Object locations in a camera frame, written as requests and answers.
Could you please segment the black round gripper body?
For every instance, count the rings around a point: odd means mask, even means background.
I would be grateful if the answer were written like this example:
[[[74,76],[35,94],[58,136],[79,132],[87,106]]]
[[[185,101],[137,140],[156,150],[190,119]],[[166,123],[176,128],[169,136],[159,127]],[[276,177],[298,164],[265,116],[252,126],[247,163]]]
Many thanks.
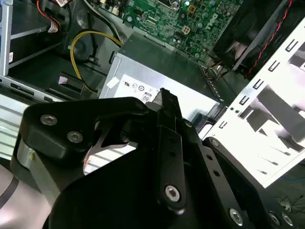
[[[181,149],[137,149],[69,185],[51,229],[201,229]]]

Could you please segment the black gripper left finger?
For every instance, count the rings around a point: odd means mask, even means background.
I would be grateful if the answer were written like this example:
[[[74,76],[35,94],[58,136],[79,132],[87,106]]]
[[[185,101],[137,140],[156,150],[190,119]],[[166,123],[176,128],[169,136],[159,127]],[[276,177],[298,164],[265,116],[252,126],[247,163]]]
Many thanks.
[[[84,176],[89,156],[106,149],[138,144],[134,161],[148,156],[153,166],[153,197],[170,210],[185,208],[178,99],[159,90],[151,103],[135,97],[39,103],[23,113],[11,158],[14,174],[36,183],[53,204]]]

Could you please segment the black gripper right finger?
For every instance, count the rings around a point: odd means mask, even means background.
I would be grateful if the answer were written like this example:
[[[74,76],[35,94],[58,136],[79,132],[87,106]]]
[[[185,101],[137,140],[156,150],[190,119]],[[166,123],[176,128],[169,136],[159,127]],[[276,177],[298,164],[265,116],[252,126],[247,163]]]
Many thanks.
[[[296,221],[214,137],[202,141],[170,96],[191,172],[188,197],[203,229],[295,229]]]

